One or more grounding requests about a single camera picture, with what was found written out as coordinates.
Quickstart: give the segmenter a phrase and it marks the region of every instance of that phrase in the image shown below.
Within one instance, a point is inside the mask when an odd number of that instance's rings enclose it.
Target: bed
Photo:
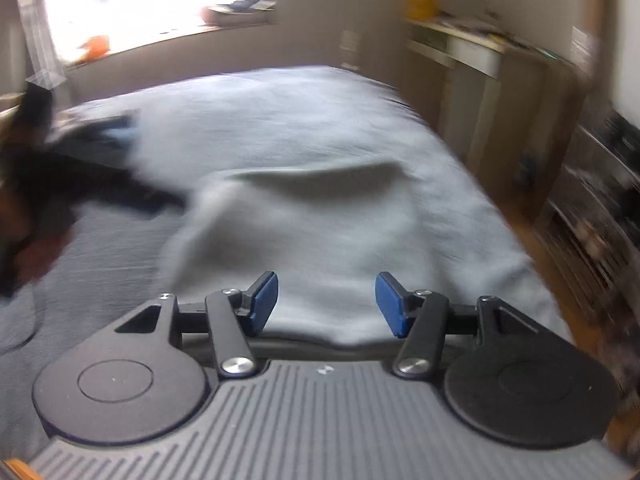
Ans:
[[[138,109],[130,163],[190,192],[186,215],[82,207],[76,238],[35,288],[46,322],[0,358],[0,455],[46,442],[31,405],[38,371],[160,292],[280,276],[264,348],[342,357],[395,344],[373,300],[390,270],[457,303],[495,294],[559,335],[558,308],[498,210],[396,92],[328,67],[258,70],[145,89],[79,107]],[[0,313],[20,333],[23,308]]]

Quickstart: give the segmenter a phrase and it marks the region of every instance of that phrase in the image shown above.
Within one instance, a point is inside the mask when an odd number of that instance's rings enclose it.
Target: silver bolt head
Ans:
[[[247,374],[254,367],[254,362],[248,357],[231,357],[222,363],[222,369],[232,375]]]
[[[421,359],[419,357],[409,357],[403,359],[398,363],[398,370],[406,375],[419,375],[428,372],[431,368],[431,363],[427,359]]]

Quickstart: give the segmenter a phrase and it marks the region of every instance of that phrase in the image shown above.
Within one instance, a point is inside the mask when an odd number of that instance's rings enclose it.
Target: wooden furniture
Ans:
[[[521,154],[544,166],[572,67],[535,48],[436,22],[408,22],[401,92],[494,200]]]
[[[626,218],[640,173],[606,141],[611,124],[579,125],[536,230],[584,317],[614,320],[628,307],[640,320],[640,238]]]

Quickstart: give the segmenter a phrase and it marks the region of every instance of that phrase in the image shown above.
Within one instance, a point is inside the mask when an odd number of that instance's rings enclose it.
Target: window sill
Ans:
[[[176,30],[172,30],[170,32],[164,32],[162,34],[156,34],[154,36],[150,36],[145,39],[145,41],[136,41],[131,44],[121,45],[118,49],[113,49],[108,51],[104,56],[101,56],[97,59],[92,60],[63,60],[63,64],[66,70],[73,70],[75,68],[79,68],[81,66],[85,66],[96,61],[100,61],[101,59],[105,59],[110,56],[114,56],[115,54],[119,54],[121,52],[128,52],[129,50],[135,50],[137,48],[147,46],[150,44],[160,43],[161,41],[174,40],[176,38],[183,38],[185,36],[193,36],[195,34],[206,34],[208,32],[216,32],[219,30],[229,30],[232,28],[245,28],[245,27],[259,27],[261,25],[273,25],[276,23],[274,18],[275,11],[269,12],[268,16],[265,16],[263,20],[256,23],[241,23],[237,25],[229,25],[226,27],[221,27],[219,25],[198,25],[196,27],[183,27]]]

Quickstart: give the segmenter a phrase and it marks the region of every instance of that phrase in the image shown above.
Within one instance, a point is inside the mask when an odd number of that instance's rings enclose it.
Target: desk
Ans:
[[[409,21],[401,93],[494,200],[513,192],[521,154],[544,159],[572,67],[533,48]]]

